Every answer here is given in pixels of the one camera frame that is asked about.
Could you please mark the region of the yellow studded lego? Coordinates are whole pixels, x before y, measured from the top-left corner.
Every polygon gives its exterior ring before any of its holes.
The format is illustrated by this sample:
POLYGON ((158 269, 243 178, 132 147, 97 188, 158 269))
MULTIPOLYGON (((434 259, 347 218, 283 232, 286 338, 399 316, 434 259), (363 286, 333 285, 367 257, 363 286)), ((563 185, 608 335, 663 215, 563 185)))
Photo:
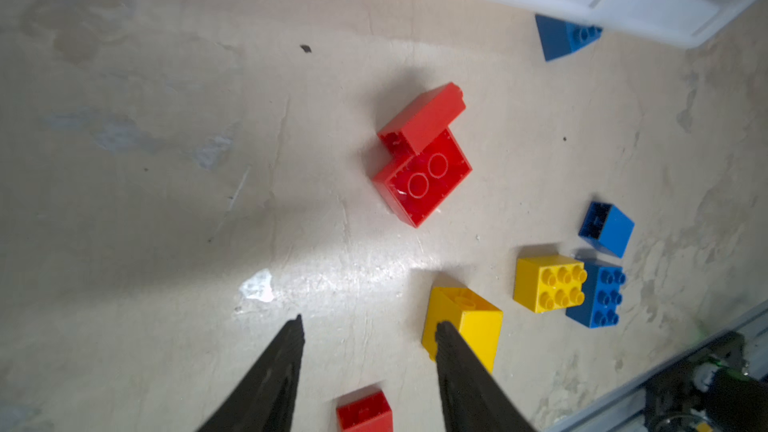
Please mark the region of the yellow studded lego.
POLYGON ((537 314, 580 306, 585 302, 582 286, 587 278, 585 264, 573 258, 520 257, 513 299, 537 314))

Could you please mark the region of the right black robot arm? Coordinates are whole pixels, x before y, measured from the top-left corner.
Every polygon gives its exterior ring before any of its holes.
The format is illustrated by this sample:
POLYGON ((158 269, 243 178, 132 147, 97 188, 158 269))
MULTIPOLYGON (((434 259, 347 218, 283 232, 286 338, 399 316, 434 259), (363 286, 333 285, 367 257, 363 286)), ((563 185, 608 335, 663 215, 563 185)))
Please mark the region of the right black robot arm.
POLYGON ((702 394, 708 418, 720 431, 767 432, 767 384, 721 363, 694 368, 692 383, 702 394))

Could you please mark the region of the red lego cluster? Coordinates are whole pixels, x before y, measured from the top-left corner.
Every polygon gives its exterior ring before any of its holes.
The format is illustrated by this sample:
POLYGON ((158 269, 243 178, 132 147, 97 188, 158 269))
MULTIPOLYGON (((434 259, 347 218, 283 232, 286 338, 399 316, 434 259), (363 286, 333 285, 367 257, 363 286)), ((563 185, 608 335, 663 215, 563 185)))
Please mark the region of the red lego cluster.
POLYGON ((378 131, 392 160, 373 184, 395 215, 414 228, 472 171, 450 131, 465 109, 462 89, 449 82, 417 96, 378 131))

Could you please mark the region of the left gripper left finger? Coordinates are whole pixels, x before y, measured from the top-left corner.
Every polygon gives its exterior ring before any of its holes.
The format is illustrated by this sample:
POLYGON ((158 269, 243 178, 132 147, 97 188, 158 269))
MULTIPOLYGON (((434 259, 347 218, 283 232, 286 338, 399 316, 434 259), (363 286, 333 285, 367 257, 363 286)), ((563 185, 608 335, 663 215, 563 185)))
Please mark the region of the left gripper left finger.
POLYGON ((298 316, 286 322, 199 431, 290 430, 304 344, 303 322, 298 316))

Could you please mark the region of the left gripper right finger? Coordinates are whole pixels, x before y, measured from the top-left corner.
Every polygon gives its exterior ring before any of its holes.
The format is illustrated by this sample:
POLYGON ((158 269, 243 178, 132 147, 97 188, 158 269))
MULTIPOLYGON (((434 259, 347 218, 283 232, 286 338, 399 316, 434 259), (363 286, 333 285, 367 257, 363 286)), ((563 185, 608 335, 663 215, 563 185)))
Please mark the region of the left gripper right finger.
POLYGON ((533 429, 452 323, 439 323, 435 339, 438 384, 446 430, 533 429))

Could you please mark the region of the small red lego bottom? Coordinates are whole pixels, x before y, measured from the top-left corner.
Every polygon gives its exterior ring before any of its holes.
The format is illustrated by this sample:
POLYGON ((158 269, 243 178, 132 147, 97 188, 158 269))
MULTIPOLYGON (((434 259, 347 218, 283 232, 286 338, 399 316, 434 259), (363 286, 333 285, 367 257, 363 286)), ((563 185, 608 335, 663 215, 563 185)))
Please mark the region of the small red lego bottom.
POLYGON ((377 390, 336 409, 340 432, 393 432, 393 412, 383 391, 377 390))

